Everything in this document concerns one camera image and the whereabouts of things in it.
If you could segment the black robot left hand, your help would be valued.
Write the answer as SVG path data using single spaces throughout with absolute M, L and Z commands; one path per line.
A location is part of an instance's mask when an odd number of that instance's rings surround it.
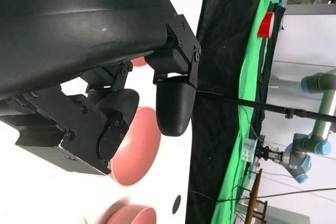
M 108 175 L 139 94 L 132 61 L 154 70 L 156 120 L 181 136 L 201 46 L 170 0 L 1 0 L 1 121 L 16 145 L 66 170 Z

